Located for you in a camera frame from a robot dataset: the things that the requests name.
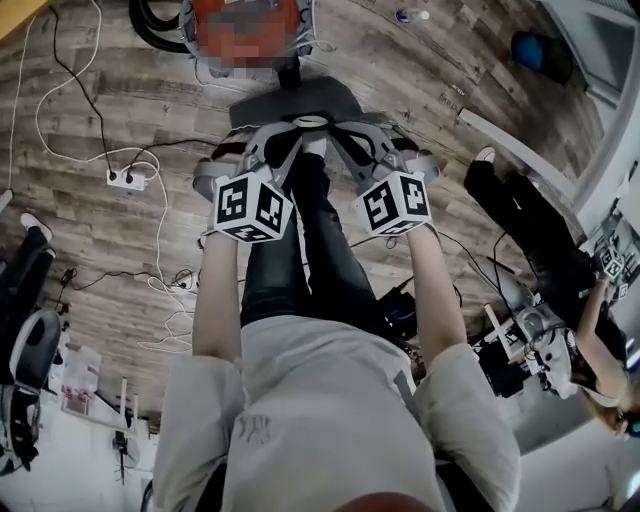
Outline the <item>orange vacuum cleaner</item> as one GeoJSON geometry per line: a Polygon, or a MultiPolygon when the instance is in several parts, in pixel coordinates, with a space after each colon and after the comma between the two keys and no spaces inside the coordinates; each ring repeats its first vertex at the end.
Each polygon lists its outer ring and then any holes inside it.
{"type": "Polygon", "coordinates": [[[184,0],[179,29],[194,76],[254,79],[268,70],[280,87],[302,82],[300,58],[319,43],[316,0],[184,0]]]}

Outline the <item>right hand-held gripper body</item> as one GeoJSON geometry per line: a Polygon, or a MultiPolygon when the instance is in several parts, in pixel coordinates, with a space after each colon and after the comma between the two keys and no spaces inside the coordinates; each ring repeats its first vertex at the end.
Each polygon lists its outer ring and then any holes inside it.
{"type": "Polygon", "coordinates": [[[405,152],[387,153],[352,203],[370,236],[398,237],[420,225],[433,226],[427,186],[438,177],[439,168],[425,150],[409,154],[405,159],[405,152]]]}

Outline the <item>round wooden table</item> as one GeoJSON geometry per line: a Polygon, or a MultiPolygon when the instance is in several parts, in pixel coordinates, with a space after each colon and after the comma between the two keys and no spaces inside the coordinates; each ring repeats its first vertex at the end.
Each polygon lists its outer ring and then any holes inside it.
{"type": "Polygon", "coordinates": [[[38,14],[49,0],[0,0],[0,40],[38,14]]]}

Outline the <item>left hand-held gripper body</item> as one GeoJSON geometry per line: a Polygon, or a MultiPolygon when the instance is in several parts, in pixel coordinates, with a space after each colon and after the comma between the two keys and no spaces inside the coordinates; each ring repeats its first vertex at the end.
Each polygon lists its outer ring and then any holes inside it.
{"type": "Polygon", "coordinates": [[[193,188],[211,202],[207,228],[199,242],[221,233],[244,244],[283,238],[293,210],[271,168],[256,155],[204,158],[194,170],[193,188]]]}

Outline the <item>person's white shirt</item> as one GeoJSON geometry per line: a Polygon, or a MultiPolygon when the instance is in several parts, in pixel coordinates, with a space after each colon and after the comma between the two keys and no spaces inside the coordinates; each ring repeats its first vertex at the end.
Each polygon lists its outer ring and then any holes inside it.
{"type": "Polygon", "coordinates": [[[185,356],[171,367],[153,478],[163,512],[195,512],[219,468],[222,512],[329,512],[384,492],[447,512],[439,456],[493,512],[514,511],[519,447],[468,345],[414,385],[402,351],[346,324],[272,317],[241,341],[240,365],[185,356]]]}

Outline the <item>equipment rack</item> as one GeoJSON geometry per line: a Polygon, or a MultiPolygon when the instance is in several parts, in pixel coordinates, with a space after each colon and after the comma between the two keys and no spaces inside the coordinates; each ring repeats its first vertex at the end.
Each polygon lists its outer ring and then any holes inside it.
{"type": "MultiPolygon", "coordinates": [[[[516,317],[500,323],[489,304],[485,306],[485,312],[490,321],[491,330],[481,335],[472,348],[494,394],[509,398],[520,392],[524,382],[530,377],[537,378],[540,383],[539,377],[531,374],[524,360],[524,335],[517,325],[516,317]]],[[[571,333],[573,359],[575,342],[573,332],[571,333]]]]}

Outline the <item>grey plastic device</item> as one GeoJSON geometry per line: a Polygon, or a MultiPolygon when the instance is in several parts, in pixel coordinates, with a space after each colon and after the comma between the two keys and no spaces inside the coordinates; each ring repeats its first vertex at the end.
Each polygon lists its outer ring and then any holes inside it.
{"type": "Polygon", "coordinates": [[[527,307],[516,316],[524,335],[524,360],[544,391],[567,399],[577,392],[572,382],[572,333],[546,303],[527,307]]]}

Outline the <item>small black desk fan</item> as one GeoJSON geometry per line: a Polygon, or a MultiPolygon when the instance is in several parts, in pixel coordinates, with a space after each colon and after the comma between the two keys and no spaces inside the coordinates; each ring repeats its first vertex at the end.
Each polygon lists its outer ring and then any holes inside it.
{"type": "Polygon", "coordinates": [[[140,452],[136,440],[123,431],[116,431],[112,439],[112,449],[117,462],[119,481],[125,485],[128,470],[136,469],[139,465],[140,452]]]}

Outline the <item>white desk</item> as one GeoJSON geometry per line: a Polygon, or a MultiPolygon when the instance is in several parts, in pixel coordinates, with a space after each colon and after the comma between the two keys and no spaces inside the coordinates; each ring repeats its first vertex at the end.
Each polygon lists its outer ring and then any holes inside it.
{"type": "Polygon", "coordinates": [[[577,214],[608,209],[607,199],[639,171],[640,7],[632,0],[537,0],[547,11],[585,81],[585,94],[605,117],[604,136],[572,182],[523,142],[463,109],[458,119],[475,128],[542,177],[577,214]]]}

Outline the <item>person's left forearm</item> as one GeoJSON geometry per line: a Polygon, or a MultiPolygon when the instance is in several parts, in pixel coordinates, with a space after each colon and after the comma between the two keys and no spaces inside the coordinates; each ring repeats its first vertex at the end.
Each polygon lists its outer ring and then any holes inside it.
{"type": "Polygon", "coordinates": [[[192,354],[231,363],[241,358],[238,243],[221,233],[205,242],[193,319],[192,354]]]}

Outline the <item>blue ball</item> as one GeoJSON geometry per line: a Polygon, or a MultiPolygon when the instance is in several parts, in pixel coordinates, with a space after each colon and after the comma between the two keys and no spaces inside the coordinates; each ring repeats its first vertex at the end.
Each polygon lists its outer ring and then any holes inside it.
{"type": "Polygon", "coordinates": [[[558,84],[572,76],[574,59],[563,39],[517,31],[511,38],[511,56],[518,64],[558,84]]]}

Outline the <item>white red label box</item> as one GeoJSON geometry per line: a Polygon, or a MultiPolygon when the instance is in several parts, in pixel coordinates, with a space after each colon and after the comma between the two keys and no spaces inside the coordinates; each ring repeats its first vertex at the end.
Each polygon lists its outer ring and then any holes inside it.
{"type": "Polygon", "coordinates": [[[90,415],[98,389],[101,361],[102,356],[86,346],[68,352],[61,388],[64,411],[90,415]]]}

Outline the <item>grey office chair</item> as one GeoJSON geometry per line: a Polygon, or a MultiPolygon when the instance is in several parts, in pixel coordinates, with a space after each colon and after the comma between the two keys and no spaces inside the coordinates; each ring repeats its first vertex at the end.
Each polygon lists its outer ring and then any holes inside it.
{"type": "Polygon", "coordinates": [[[25,320],[9,359],[15,386],[35,396],[42,392],[58,352],[61,333],[60,318],[54,311],[40,309],[25,320]]]}

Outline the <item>person's black trousers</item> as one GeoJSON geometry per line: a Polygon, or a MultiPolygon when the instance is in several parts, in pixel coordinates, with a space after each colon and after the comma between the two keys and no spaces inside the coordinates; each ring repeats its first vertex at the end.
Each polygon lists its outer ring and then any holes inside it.
{"type": "Polygon", "coordinates": [[[300,316],[351,325],[398,348],[366,273],[353,254],[328,199],[325,160],[300,152],[284,183],[297,211],[282,239],[251,248],[240,321],[300,316]]]}

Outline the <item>person's right forearm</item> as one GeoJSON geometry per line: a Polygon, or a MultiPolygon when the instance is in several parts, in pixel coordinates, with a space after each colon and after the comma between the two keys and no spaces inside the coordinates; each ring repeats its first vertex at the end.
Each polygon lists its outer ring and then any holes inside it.
{"type": "Polygon", "coordinates": [[[438,237],[428,226],[408,233],[417,332],[425,368],[445,350],[467,342],[457,294],[438,237]]]}

